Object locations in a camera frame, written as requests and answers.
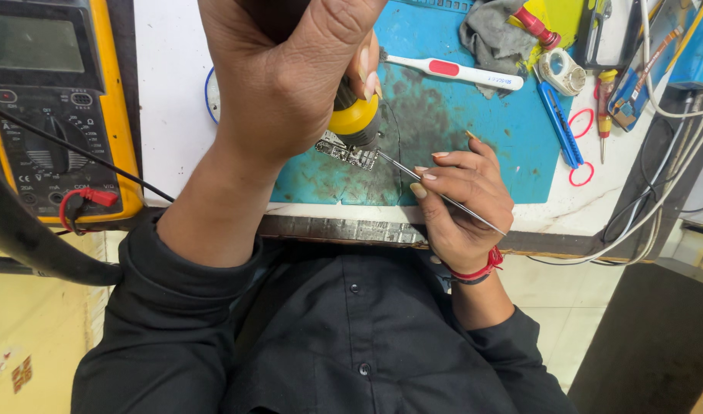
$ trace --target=white toothbrush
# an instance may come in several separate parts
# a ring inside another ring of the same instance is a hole
[[[491,86],[509,90],[518,90],[523,87],[523,79],[511,74],[484,71],[481,69],[467,68],[458,63],[441,61],[440,59],[408,59],[389,55],[385,62],[397,63],[410,68],[420,69],[427,74],[447,77],[448,79],[467,80],[479,85]]]

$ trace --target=circuit board component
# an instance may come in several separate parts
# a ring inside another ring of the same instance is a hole
[[[315,144],[315,150],[338,158],[341,161],[351,165],[362,167],[367,171],[371,171],[374,167],[374,162],[377,160],[376,151],[362,151],[360,149],[348,148],[343,142],[331,131],[326,131],[320,140]]]

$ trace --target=digital multimeter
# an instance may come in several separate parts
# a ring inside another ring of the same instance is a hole
[[[137,175],[106,0],[0,0],[0,109]],[[79,222],[134,216],[138,184],[0,118],[7,181],[43,222],[59,222],[74,189],[116,193],[87,202]]]

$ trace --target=grey cloth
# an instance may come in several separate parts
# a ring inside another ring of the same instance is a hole
[[[474,55],[476,67],[505,74],[527,76],[518,62],[527,59],[535,47],[535,36],[507,23],[526,0],[476,0],[459,27],[459,39]],[[495,90],[477,85],[491,98]]]

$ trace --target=shirt sleeve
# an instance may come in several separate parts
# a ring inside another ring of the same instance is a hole
[[[108,300],[103,339],[80,362],[73,413],[215,413],[234,354],[229,306],[251,283],[262,255],[238,268],[208,268],[173,253],[159,216],[119,246],[123,282]]]
[[[574,413],[577,409],[546,372],[537,349],[540,325],[517,306],[502,324],[469,331],[474,347],[495,369],[522,414]]]

